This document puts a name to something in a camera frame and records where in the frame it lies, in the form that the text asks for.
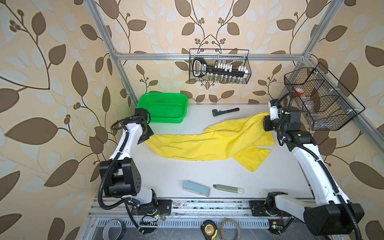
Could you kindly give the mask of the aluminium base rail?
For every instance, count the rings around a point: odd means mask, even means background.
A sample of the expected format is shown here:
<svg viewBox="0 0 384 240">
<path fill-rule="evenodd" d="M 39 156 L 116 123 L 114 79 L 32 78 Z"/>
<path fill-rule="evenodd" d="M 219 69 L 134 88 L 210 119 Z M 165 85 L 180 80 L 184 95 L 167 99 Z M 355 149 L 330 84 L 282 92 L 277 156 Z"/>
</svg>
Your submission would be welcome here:
<svg viewBox="0 0 384 240">
<path fill-rule="evenodd" d="M 167 218 L 251 218 L 252 212 L 249 207 L 251 200 L 265 199 L 229 199 L 229 198 L 159 198 L 172 200 L 172 211 Z M 133 207 L 129 209 L 134 217 Z M 128 216 L 125 206 L 122 204 L 112 210 L 103 210 L 97 199 L 92 203 L 88 217 L 124 217 Z"/>
</svg>

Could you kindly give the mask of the yellow black tape measure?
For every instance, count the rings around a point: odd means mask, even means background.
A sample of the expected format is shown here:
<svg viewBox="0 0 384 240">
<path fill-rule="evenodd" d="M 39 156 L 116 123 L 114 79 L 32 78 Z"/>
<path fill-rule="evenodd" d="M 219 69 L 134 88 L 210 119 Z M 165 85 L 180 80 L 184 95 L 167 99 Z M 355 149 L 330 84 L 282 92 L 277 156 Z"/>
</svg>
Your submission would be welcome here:
<svg viewBox="0 0 384 240">
<path fill-rule="evenodd" d="M 204 221 L 200 228 L 205 240 L 214 240 L 218 235 L 218 227 L 212 220 Z"/>
</svg>

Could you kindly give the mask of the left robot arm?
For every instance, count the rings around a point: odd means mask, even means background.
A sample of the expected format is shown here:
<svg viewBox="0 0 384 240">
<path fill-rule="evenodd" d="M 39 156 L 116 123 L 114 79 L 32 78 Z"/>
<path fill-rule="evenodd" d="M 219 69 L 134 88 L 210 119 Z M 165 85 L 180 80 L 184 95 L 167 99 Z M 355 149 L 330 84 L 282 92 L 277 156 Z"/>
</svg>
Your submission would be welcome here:
<svg viewBox="0 0 384 240">
<path fill-rule="evenodd" d="M 150 113 L 136 108 L 133 116 L 111 125 L 111 131 L 122 130 L 123 133 L 110 159 L 99 165 L 102 181 L 98 203 L 102 209 L 111 210 L 126 204 L 149 213 L 158 208 L 155 191 L 142 186 L 141 174 L 133 160 L 135 147 L 154 135 L 150 122 Z"/>
</svg>

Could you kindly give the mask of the black tool in basket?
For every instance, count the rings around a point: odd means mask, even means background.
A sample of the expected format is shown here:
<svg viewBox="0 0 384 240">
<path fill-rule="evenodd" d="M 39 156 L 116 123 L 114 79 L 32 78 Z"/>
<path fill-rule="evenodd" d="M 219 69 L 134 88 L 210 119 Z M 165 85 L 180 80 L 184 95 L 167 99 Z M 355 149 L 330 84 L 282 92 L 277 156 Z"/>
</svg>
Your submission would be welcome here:
<svg viewBox="0 0 384 240">
<path fill-rule="evenodd" d="M 192 62 L 192 74 L 194 77 L 202 78 L 208 74 L 215 75 L 227 75 L 233 77 L 245 77 L 249 74 L 248 71 L 242 71 L 240 69 L 234 69 L 232 65 L 221 65 L 217 63 L 211 66 L 204 58 L 194 58 Z"/>
</svg>

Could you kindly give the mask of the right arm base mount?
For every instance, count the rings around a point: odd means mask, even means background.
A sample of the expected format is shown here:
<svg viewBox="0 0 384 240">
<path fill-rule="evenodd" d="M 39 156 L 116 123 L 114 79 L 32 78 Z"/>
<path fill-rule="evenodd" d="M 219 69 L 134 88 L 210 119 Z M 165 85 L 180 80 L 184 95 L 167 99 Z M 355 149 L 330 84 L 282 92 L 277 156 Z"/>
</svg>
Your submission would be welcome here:
<svg viewBox="0 0 384 240">
<path fill-rule="evenodd" d="M 290 214 L 280 210 L 272 214 L 268 213 L 265 207 L 265 200 L 251 200 L 249 201 L 249 207 L 251 209 L 253 217 L 273 217 L 273 218 L 291 217 Z"/>
</svg>

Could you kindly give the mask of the pale green utility knife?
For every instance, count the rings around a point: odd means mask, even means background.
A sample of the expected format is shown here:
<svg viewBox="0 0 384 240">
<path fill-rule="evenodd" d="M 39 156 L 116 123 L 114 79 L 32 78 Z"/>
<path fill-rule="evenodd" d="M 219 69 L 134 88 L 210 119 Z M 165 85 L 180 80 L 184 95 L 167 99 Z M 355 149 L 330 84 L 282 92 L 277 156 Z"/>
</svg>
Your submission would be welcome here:
<svg viewBox="0 0 384 240">
<path fill-rule="evenodd" d="M 237 188 L 237 187 L 232 187 L 232 186 L 226 186 L 226 185 L 213 185 L 213 188 L 219 191 L 224 191 L 224 192 L 230 192 L 230 193 L 235 193 L 235 194 L 243 194 L 245 191 L 242 188 Z"/>
</svg>

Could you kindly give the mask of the blue grey sharpening block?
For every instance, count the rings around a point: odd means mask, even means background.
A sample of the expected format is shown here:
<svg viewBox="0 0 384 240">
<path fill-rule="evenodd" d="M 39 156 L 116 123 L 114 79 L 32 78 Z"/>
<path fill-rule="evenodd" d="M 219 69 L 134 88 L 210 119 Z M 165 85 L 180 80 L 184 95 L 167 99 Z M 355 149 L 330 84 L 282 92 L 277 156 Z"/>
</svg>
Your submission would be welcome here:
<svg viewBox="0 0 384 240">
<path fill-rule="evenodd" d="M 211 192 L 210 188 L 190 182 L 190 181 L 183 182 L 183 190 L 190 193 L 197 194 L 197 195 L 201 195 L 204 197 L 209 197 Z"/>
</svg>

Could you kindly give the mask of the black tape roll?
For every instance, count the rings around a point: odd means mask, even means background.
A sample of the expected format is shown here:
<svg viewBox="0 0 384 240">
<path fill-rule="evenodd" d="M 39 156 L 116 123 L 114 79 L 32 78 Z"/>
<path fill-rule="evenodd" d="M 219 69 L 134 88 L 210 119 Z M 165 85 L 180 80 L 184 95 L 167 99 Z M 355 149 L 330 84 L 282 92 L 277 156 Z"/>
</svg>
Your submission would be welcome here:
<svg viewBox="0 0 384 240">
<path fill-rule="evenodd" d="M 102 231 L 103 240 L 122 240 L 126 234 L 126 224 L 118 219 L 106 223 Z"/>
</svg>

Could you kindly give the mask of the green plastic basket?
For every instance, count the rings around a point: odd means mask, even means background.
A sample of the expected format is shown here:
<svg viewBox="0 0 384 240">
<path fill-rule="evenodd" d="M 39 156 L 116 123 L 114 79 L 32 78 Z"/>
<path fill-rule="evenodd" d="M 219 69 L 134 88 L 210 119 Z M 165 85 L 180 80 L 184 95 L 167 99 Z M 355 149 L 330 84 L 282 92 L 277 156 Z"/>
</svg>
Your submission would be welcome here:
<svg viewBox="0 0 384 240">
<path fill-rule="evenodd" d="M 137 108 L 147 110 L 151 122 L 180 124 L 187 115 L 189 99 L 177 93 L 147 93 L 141 96 Z"/>
</svg>

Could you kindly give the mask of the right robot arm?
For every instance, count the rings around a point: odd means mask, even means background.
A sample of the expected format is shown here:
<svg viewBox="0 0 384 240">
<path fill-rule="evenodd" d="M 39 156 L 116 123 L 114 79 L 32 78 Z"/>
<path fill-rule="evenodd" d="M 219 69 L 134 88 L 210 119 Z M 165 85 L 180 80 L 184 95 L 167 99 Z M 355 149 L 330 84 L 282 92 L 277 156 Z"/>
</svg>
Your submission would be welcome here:
<svg viewBox="0 0 384 240">
<path fill-rule="evenodd" d="M 314 137 L 308 131 L 301 131 L 301 111 L 280 104 L 269 109 L 270 114 L 263 122 L 264 130 L 275 131 L 280 146 L 286 145 L 297 159 L 312 188 L 316 206 L 311 207 L 285 192 L 270 192 L 265 201 L 266 213 L 270 216 L 288 213 L 302 221 L 315 236 L 354 233 L 357 240 L 362 239 L 358 223 L 364 210 L 360 204 L 353 204 L 336 183 Z"/>
</svg>

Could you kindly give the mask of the dark green pipe wrench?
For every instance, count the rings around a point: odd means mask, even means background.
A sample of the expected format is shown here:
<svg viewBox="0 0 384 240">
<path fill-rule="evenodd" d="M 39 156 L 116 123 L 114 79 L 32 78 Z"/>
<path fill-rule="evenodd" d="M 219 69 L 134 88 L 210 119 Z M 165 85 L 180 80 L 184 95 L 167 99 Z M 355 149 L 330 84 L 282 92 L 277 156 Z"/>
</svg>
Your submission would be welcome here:
<svg viewBox="0 0 384 240">
<path fill-rule="evenodd" d="M 214 117 L 218 117 L 218 116 L 221 116 L 221 115 L 224 115 L 224 114 L 238 112 L 239 110 L 240 110 L 239 108 L 229 109 L 229 110 L 225 110 L 225 111 L 219 111 L 217 109 L 213 109 L 212 110 L 212 114 L 213 114 Z"/>
</svg>

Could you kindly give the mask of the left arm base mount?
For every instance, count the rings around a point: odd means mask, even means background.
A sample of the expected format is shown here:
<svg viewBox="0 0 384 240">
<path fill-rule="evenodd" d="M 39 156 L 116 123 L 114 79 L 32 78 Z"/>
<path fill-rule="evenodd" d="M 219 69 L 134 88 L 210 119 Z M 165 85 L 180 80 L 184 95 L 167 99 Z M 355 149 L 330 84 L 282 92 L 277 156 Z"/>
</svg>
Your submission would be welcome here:
<svg viewBox="0 0 384 240">
<path fill-rule="evenodd" d="M 160 199 L 157 200 L 157 202 L 152 202 L 149 204 L 144 204 L 140 206 L 134 206 L 133 207 L 133 212 L 135 215 L 138 216 L 144 216 L 144 215 L 149 215 L 149 216 L 155 216 L 155 215 L 169 215 L 172 211 L 172 200 L 169 199 Z"/>
</svg>

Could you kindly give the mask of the red capped jar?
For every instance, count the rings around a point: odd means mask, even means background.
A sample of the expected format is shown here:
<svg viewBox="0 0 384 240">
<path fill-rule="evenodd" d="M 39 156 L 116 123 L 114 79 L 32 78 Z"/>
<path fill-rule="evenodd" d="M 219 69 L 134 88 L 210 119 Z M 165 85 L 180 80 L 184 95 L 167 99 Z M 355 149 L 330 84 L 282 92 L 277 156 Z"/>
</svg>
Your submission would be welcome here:
<svg viewBox="0 0 384 240">
<path fill-rule="evenodd" d="M 300 97 L 305 94 L 305 90 L 303 88 L 294 88 L 295 96 Z"/>
</svg>

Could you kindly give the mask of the yellow trousers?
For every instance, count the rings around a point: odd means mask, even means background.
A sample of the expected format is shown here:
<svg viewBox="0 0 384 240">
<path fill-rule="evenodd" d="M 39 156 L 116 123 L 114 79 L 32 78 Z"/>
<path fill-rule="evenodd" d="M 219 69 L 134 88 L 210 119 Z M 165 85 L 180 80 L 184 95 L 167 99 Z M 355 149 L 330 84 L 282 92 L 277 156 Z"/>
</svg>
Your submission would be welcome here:
<svg viewBox="0 0 384 240">
<path fill-rule="evenodd" d="M 183 161 L 218 161 L 233 158 L 254 172 L 270 154 L 276 141 L 263 128 L 269 113 L 248 118 L 227 120 L 205 129 L 199 135 L 153 135 L 147 145 L 167 159 Z"/>
</svg>

